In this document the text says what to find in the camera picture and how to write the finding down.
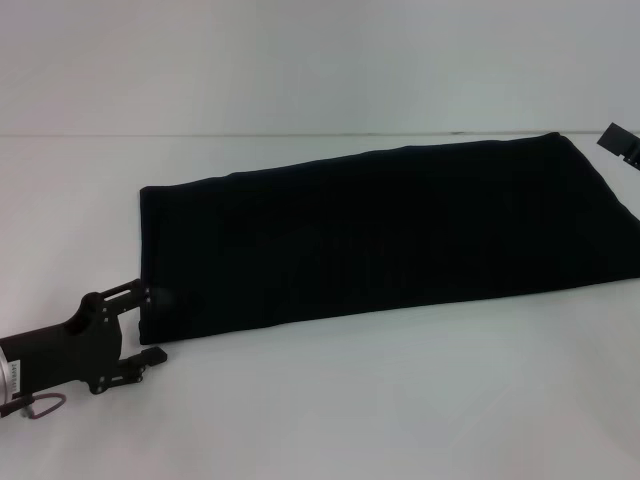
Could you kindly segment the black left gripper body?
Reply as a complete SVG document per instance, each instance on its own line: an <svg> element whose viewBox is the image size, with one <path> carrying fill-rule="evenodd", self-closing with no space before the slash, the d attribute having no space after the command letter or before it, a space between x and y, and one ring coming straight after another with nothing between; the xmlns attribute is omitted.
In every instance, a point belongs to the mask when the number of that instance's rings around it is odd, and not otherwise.
<svg viewBox="0 0 640 480"><path fill-rule="evenodd" d="M98 293L85 295L76 313L53 326L0 339L14 396L35 394L72 381L95 390L118 365L121 305Z"/></svg>

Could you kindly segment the black shirt with white print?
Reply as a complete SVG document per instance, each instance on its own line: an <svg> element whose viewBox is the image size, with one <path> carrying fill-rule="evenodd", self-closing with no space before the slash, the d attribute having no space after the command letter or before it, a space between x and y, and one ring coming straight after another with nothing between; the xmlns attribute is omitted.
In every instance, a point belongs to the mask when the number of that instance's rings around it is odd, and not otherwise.
<svg viewBox="0 0 640 480"><path fill-rule="evenodd" d="M557 133L407 146L140 193L157 344L640 278L640 220Z"/></svg>

